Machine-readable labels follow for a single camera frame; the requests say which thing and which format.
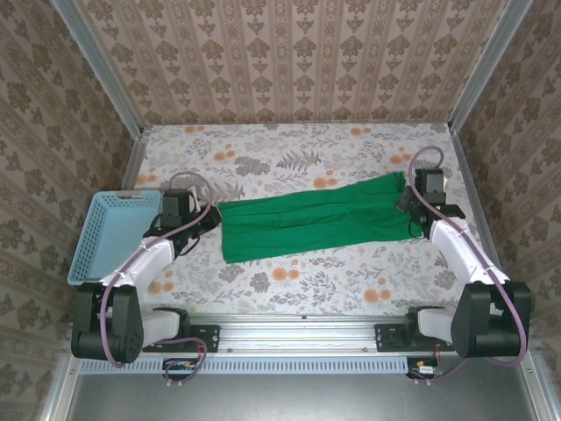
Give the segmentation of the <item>small circuit board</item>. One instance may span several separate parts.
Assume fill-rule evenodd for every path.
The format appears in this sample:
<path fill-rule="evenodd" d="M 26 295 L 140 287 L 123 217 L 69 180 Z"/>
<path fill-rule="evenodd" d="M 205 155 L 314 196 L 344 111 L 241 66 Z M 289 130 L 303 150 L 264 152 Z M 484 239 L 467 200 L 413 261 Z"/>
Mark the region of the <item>small circuit board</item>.
<path fill-rule="evenodd" d="M 427 359 L 407 358 L 407 377 L 414 380 L 433 379 L 440 376 L 443 371 L 436 357 Z"/>
<path fill-rule="evenodd" d="M 194 358 L 163 360 L 163 376 L 172 382 L 185 382 L 197 366 L 198 360 Z"/>

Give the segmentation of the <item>long aluminium mounting rail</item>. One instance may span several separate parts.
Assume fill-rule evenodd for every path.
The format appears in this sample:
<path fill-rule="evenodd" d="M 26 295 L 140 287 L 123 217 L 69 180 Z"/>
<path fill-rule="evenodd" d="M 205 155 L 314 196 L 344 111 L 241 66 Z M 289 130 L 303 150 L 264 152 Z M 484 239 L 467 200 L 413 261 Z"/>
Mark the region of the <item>long aluminium mounting rail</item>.
<path fill-rule="evenodd" d="M 99 315 L 93 313 L 75 320 L 71 351 L 76 358 L 131 363 L 144 353 L 145 346 L 171 339 L 191 325 L 219 325 L 217 353 L 378 352 L 374 333 L 376 324 L 404 324 L 404 319 L 240 315 L 198 315 L 192 318 L 181 309 L 161 308 L 145 315 L 124 315 L 101 321 Z M 171 343 L 189 341 L 206 346 L 197 338 L 177 339 Z"/>

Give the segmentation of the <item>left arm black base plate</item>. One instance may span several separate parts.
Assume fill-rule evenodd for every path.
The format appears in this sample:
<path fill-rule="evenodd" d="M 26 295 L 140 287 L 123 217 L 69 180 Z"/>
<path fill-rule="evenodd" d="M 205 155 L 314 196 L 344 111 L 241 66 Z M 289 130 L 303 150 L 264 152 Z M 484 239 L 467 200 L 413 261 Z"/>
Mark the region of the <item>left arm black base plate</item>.
<path fill-rule="evenodd" d="M 197 338 L 205 343 L 208 353 L 216 353 L 220 340 L 219 325 L 191 325 L 187 330 L 182 329 L 175 337 L 164 339 L 157 344 L 145 346 L 145 353 L 199 353 L 203 351 L 198 342 L 171 343 L 172 340 Z"/>

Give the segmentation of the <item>green t-shirt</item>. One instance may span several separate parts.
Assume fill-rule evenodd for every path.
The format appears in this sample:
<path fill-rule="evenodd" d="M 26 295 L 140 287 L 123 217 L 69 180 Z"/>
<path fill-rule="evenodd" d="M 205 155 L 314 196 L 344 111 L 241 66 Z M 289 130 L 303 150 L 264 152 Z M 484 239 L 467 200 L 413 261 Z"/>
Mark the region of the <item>green t-shirt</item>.
<path fill-rule="evenodd" d="M 394 207 L 405 187 L 397 172 L 338 189 L 220 203 L 223 257 L 231 264 L 420 238 L 411 217 Z"/>

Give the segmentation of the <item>short aluminium frame bar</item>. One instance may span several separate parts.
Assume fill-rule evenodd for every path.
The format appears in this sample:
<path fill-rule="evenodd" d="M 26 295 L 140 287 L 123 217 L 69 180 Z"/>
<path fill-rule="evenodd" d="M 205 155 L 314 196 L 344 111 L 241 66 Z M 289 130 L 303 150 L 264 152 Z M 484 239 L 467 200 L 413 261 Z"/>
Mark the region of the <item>short aluminium frame bar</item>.
<path fill-rule="evenodd" d="M 63 354 L 54 370 L 39 421 L 67 421 L 80 377 L 80 361 L 72 354 Z"/>
<path fill-rule="evenodd" d="M 561 421 L 561 401 L 544 357 L 527 352 L 521 371 L 537 421 Z"/>

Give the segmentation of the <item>tall aluminium frame post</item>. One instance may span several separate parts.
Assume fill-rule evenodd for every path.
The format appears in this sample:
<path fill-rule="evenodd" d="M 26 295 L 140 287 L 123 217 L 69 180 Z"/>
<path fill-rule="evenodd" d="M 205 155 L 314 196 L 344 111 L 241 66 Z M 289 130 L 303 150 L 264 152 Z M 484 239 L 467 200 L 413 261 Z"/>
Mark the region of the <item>tall aluminium frame post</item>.
<path fill-rule="evenodd" d="M 142 135 L 143 124 L 126 95 L 123 84 L 111 68 L 110 61 L 107 54 L 102 50 L 101 43 L 96 39 L 86 18 L 79 10 L 78 3 L 76 0 L 52 0 L 52 2 L 101 83 L 104 92 L 127 131 L 135 141 L 139 140 Z"/>
<path fill-rule="evenodd" d="M 508 4 L 448 118 L 448 126 L 452 134 L 457 134 L 469 117 L 532 2 L 533 0 L 508 0 Z"/>

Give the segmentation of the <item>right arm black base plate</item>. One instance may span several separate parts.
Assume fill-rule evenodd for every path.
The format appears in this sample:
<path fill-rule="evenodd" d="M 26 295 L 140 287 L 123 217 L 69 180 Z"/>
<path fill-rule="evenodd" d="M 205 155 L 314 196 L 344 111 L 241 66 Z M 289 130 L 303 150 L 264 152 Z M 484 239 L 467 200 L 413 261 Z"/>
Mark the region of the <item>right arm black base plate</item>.
<path fill-rule="evenodd" d="M 404 324 L 376 324 L 374 326 L 377 351 L 393 352 L 444 352 L 454 351 L 454 347 L 441 339 L 425 337 L 408 331 Z"/>

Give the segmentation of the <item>floral table cloth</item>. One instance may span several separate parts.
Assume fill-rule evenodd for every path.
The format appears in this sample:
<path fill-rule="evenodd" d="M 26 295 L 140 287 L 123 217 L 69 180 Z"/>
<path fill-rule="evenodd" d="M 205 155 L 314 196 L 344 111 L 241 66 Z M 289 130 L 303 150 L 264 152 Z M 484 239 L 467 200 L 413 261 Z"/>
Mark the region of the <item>floral table cloth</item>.
<path fill-rule="evenodd" d="M 450 203 L 476 231 L 444 124 L 161 125 L 140 140 L 128 183 L 186 188 L 209 181 L 218 201 L 335 189 L 440 163 Z M 192 313 L 401 315 L 412 305 L 451 306 L 463 285 L 427 240 L 373 242 L 229 264 L 222 233 L 205 234 L 141 296 L 144 309 Z"/>

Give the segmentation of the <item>grey metal sheet panel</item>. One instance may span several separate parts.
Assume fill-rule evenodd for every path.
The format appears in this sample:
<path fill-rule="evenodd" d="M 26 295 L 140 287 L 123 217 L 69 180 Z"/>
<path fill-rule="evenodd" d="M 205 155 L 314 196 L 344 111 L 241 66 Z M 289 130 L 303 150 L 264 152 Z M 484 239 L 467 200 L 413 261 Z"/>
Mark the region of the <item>grey metal sheet panel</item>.
<path fill-rule="evenodd" d="M 537 421 L 517 368 L 472 362 L 448 379 L 405 375 L 79 375 L 66 421 Z"/>

